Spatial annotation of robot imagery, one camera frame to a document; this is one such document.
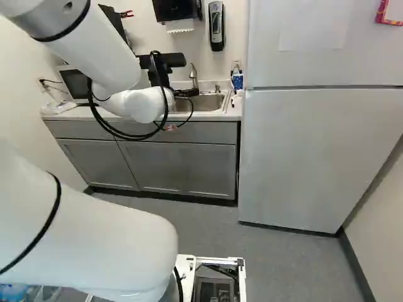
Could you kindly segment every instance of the wall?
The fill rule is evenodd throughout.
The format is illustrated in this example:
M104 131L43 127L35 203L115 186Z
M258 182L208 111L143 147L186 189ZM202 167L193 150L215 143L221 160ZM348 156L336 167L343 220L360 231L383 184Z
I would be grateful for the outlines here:
M346 233L378 302L403 298L403 139L347 224Z
M123 20L137 55L151 50L162 53L183 52L188 63L193 62L199 80L228 79L233 60L246 61L247 0L223 0L226 8L225 30L227 44L223 52L211 51L208 40L208 14L204 8L209 0L201 0L206 21L196 21L195 30L175 35L168 34L166 27L156 21L152 0L98 0L116 11L133 10L134 18ZM174 69L172 81L188 80L189 67Z
M86 183L40 118L49 96L35 78L55 79L48 51L0 16L0 137L43 170L82 191Z

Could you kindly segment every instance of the baseboard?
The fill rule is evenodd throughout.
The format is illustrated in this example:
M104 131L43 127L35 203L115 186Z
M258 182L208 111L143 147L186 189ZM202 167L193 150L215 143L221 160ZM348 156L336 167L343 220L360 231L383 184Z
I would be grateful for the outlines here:
M92 194L94 194L94 190L92 189L92 187L88 186L88 187L83 191L83 193L84 193L84 194L87 194L87 195L92 195Z
M145 192L145 191L130 191L122 189L110 189L105 187L91 187L94 193L121 195L137 198L154 198L154 199L166 199L173 201L181 201L184 203L199 203L199 204L209 204L214 206L228 206L236 207L236 200L231 199L220 199L220 198L207 198L199 196L185 196L167 193L156 193L156 192Z
M267 228L269 230L281 231L281 232L290 232L290 233L313 235L313 236L320 236L320 237L337 237L336 234L331 234L331 233L300 230L298 228L286 228L283 226L262 225L260 223L253 223L253 222L240 221L239 224L246 225L248 227Z
M338 239L341 248L347 258L348 264L350 265L350 268L353 271L354 277L363 295L364 301L377 302L343 227L341 227L340 231L338 232Z

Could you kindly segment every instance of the hand sanitizer dispenser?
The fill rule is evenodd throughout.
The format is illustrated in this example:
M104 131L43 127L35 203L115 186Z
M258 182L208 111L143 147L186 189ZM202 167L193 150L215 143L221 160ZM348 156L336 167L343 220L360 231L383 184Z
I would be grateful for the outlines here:
M225 11L224 3L214 1L208 5L210 23L210 44L214 52L221 52L225 47Z

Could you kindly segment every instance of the stainless steel sink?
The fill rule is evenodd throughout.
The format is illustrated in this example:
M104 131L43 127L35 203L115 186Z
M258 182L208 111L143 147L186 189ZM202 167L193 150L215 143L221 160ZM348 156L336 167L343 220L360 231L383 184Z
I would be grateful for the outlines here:
M224 110L225 101L227 99L227 92L213 93L201 92L199 96L193 96L190 99L194 105L194 112L198 111L216 111ZM176 98L175 105L173 106L172 113L190 112L191 104L187 99Z

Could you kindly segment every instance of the wall outlet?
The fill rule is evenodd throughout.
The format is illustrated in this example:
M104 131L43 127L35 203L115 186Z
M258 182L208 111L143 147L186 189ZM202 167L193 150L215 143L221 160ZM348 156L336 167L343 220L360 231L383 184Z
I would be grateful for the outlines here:
M44 80L44 79L45 79L44 77L37 77L37 78L35 79L35 82L36 82L36 84L38 85L38 88L39 88L39 90L40 90L41 93L47 92L45 83L41 82L41 80Z

